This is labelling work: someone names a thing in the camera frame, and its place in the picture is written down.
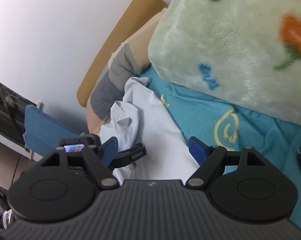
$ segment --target white wall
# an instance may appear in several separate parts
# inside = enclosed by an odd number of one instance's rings
[[[0,0],[0,82],[86,130],[77,89],[131,1]]]

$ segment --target teal bed sheet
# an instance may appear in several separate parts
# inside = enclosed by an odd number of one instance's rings
[[[301,229],[301,172],[295,157],[297,148],[301,149],[301,126],[166,82],[152,66],[142,76],[151,79],[148,88],[167,104],[187,143],[195,136],[228,150],[253,146],[280,169],[298,189],[290,220]]]

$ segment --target camera screen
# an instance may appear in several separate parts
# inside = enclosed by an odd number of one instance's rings
[[[65,145],[65,151],[67,153],[80,152],[85,147],[84,144],[73,144],[73,145]]]

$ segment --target ribbed black surface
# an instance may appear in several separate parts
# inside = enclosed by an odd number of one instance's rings
[[[56,224],[16,222],[7,240],[297,240],[301,231],[289,221],[244,224],[216,211],[201,191],[179,181],[126,181],[104,191],[83,214]]]

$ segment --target bed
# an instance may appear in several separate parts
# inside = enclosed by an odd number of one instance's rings
[[[148,77],[148,88],[167,107],[186,142],[196,136],[236,151],[250,145],[280,169],[298,189],[291,221],[301,228],[301,173],[295,157],[301,126],[162,80],[150,65],[147,48],[166,6],[162,0],[134,0],[97,54],[77,92],[79,103],[87,107],[89,131],[98,133],[107,122],[128,78]]]

